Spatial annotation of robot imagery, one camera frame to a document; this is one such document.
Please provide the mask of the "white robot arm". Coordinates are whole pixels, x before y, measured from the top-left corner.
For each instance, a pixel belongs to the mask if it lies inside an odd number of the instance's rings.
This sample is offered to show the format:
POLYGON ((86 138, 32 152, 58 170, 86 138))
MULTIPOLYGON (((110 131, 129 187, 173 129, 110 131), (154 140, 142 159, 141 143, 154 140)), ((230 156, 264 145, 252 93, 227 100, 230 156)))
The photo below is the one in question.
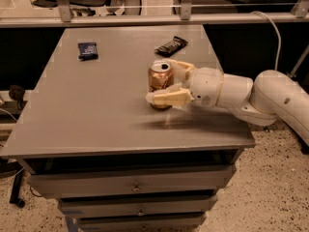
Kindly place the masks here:
POLYGON ((309 95, 279 71, 266 70, 251 79, 173 59, 156 60, 152 69, 159 73, 170 71, 176 81, 149 92, 146 101, 152 105, 184 106, 195 102, 207 108, 224 108, 258 126, 282 119, 309 145, 309 95))

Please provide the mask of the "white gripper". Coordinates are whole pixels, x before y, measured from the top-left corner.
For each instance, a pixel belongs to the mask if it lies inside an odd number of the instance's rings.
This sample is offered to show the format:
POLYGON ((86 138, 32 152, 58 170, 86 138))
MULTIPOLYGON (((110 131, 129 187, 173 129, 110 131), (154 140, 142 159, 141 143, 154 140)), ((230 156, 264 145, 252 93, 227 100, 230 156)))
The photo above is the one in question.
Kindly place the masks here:
POLYGON ((152 105, 182 106, 195 101, 207 108, 217 103, 224 73, 219 69, 200 68, 193 64, 174 59, 167 59, 178 81, 189 79, 189 89, 180 83, 166 89, 149 92, 146 101, 152 105))

